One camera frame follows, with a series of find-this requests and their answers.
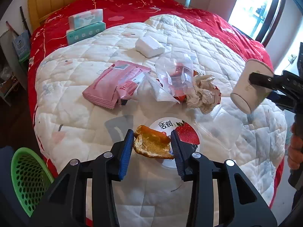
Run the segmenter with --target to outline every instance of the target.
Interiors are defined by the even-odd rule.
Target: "white paper cup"
[[[234,87],[230,98],[233,103],[245,114],[251,114],[272,91],[257,85],[251,85],[249,75],[252,72],[273,76],[274,72],[263,62],[249,59],[245,68]]]

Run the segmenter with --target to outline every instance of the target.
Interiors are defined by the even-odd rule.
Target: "quilted blanket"
[[[251,115],[242,113],[229,95],[245,61],[219,39],[175,15],[157,15],[144,23],[111,27],[95,37],[49,54],[37,69],[35,133],[43,144],[42,153],[58,172],[73,158],[95,159],[123,139],[127,129],[136,129],[148,118],[136,101],[107,110],[82,96],[99,74],[117,60],[143,64],[155,73],[157,57],[147,59],[137,52],[135,42],[150,35],[167,51],[189,53],[194,70],[215,76],[222,93],[223,108],[244,124],[241,135],[227,151],[211,136],[203,135],[203,154],[223,162],[233,159],[252,181],[267,204],[274,195],[276,169],[284,156],[287,125],[284,113],[265,100]],[[176,105],[174,112],[189,115]],[[164,170],[159,163],[136,154],[128,173],[114,183],[116,209],[121,226],[185,226],[190,204],[191,183],[183,183],[176,170]],[[87,217],[91,216],[91,182],[87,184]],[[215,204],[215,219],[218,205]]]

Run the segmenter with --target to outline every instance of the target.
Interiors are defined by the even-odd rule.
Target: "pink snack bag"
[[[113,109],[117,102],[121,104],[121,99],[130,99],[141,74],[150,70],[146,66],[119,60],[103,71],[82,95],[95,105]]]

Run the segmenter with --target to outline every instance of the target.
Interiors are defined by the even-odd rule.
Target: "human hand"
[[[291,132],[293,133],[290,146],[288,148],[288,165],[290,169],[297,170],[300,167],[300,164],[303,162],[303,154],[301,152],[303,141],[300,137],[295,135],[296,125],[295,123],[291,127]]]

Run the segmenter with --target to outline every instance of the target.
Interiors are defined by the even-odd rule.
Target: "strawberry image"
[[[193,144],[197,149],[198,145],[200,144],[199,137],[188,123],[183,120],[182,123],[177,122],[176,131],[182,142]]]

